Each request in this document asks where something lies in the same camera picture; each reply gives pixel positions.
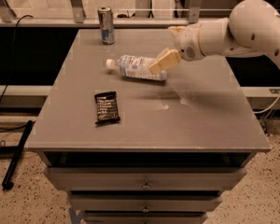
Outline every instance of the bottle label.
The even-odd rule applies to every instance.
[[[124,77],[165,80],[165,72],[153,75],[149,71],[148,66],[154,61],[154,58],[124,55],[119,60],[120,72]]]

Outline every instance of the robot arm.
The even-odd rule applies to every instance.
[[[197,61],[209,55],[226,57],[268,56],[280,69],[280,14],[263,0],[245,0],[229,18],[196,23],[184,28],[172,27],[178,55],[186,61]],[[150,66],[152,73],[179,64],[166,55]]]

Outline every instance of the gray drawer cabinet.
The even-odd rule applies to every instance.
[[[191,196],[186,192],[137,192],[69,195],[69,202],[76,210],[148,213],[211,212],[222,200],[218,196]]]
[[[201,213],[91,213],[84,212],[83,218],[88,224],[201,224],[207,214]]]
[[[230,190],[245,168],[131,169],[48,168],[45,175],[61,190]]]
[[[245,168],[57,168],[46,177],[87,223],[203,223]]]
[[[87,223],[201,224],[224,190],[271,149],[224,57],[182,61],[166,82],[122,78],[105,67],[124,54],[174,48],[167,29],[77,34],[26,146],[47,165]],[[116,91],[121,121],[97,126],[94,95]]]

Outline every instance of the black cable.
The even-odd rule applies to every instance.
[[[1,101],[4,97],[4,94],[6,93],[7,91],[7,87],[9,85],[9,82],[11,80],[11,76],[12,76],[12,73],[13,73],[13,68],[14,68],[14,63],[16,62],[15,59],[16,59],[16,52],[15,52],[15,41],[16,41],[16,31],[17,31],[17,28],[20,24],[20,22],[25,19],[25,18],[32,18],[33,16],[32,15],[24,15],[22,16],[20,19],[18,19],[17,23],[16,23],[16,26],[15,26],[15,29],[13,31],[13,36],[12,36],[12,42],[11,42],[11,49],[12,49],[12,65],[11,65],[11,69],[9,71],[9,75],[8,75],[8,80],[7,80],[7,84],[0,96],[0,104],[1,104]]]
[[[5,147],[7,145],[7,142],[5,140],[0,141],[0,147]]]
[[[2,128],[0,127],[0,133],[7,133],[7,132],[11,132],[11,131],[16,131],[16,130],[20,130],[22,128],[25,128],[27,125],[22,125],[20,127],[15,127],[15,128],[11,128],[11,129],[7,129],[7,128]]]

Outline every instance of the plastic bottle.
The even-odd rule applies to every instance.
[[[167,73],[165,71],[161,71],[156,75],[151,74],[149,71],[148,67],[155,61],[155,58],[123,55],[117,62],[115,60],[108,59],[106,61],[106,67],[117,71],[123,77],[152,79],[158,81],[166,80]]]

